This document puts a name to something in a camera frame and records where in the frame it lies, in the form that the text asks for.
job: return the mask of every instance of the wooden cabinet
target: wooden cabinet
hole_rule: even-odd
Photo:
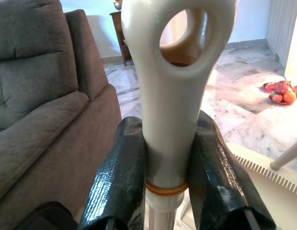
[[[122,31],[122,23],[121,23],[121,12],[120,11],[114,12],[114,13],[111,13],[110,15],[112,16],[112,20],[114,22],[116,36],[118,38],[124,65],[126,66],[127,62],[132,62],[133,60],[131,58],[126,41],[124,39],[124,35],[123,35],[123,31]]]

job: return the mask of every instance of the marble floor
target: marble floor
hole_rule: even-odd
[[[134,65],[106,64],[115,86],[122,118],[141,117]],[[297,101],[274,104],[260,87],[284,80],[284,69],[267,45],[226,49],[208,81],[201,109],[218,124],[226,142],[244,146],[272,159],[297,141]],[[297,159],[288,164],[297,171]],[[177,222],[175,229],[188,229]]]

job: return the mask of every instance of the orange rubber ring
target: orange rubber ring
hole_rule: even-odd
[[[170,197],[170,196],[176,196],[178,194],[183,193],[187,188],[188,188],[188,183],[184,182],[181,186],[177,188],[172,188],[172,189],[162,189],[162,188],[157,188],[154,185],[152,185],[150,182],[147,182],[146,188],[158,195],[158,196],[165,196],[165,197]]]

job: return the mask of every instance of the wooden furniture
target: wooden furniture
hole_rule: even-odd
[[[121,23],[121,12],[114,12],[110,14],[112,16],[112,20],[114,22],[114,28],[116,32],[116,36],[118,38],[119,46],[121,49],[121,54],[123,57],[124,65],[127,66],[127,62],[132,62],[132,58],[127,47],[126,41],[124,39],[122,23]]]

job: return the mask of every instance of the gray sofa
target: gray sofa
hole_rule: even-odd
[[[0,230],[50,201],[75,215],[120,120],[84,11],[0,0]]]

